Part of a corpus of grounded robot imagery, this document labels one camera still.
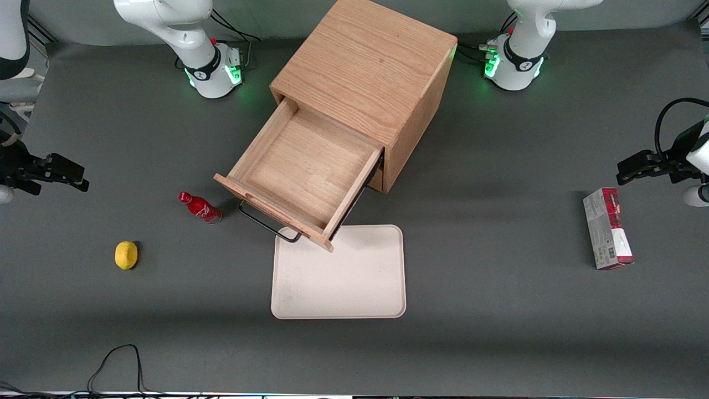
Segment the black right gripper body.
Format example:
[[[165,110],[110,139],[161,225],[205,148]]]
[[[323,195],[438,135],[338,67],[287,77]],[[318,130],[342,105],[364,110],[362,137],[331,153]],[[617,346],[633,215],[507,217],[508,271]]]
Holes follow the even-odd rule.
[[[19,189],[38,196],[42,185],[35,180],[43,180],[47,162],[46,157],[33,156],[22,141],[16,141],[10,146],[1,146],[2,188]]]

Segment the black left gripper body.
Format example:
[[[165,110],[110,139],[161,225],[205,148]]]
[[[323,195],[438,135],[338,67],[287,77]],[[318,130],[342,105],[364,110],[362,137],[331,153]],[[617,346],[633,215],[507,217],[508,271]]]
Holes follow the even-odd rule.
[[[684,180],[700,180],[703,182],[703,174],[697,167],[690,164],[686,156],[693,149],[700,137],[704,127],[704,122],[700,121],[684,130],[674,139],[668,151],[664,151],[670,166],[669,179],[671,183],[679,183]]]

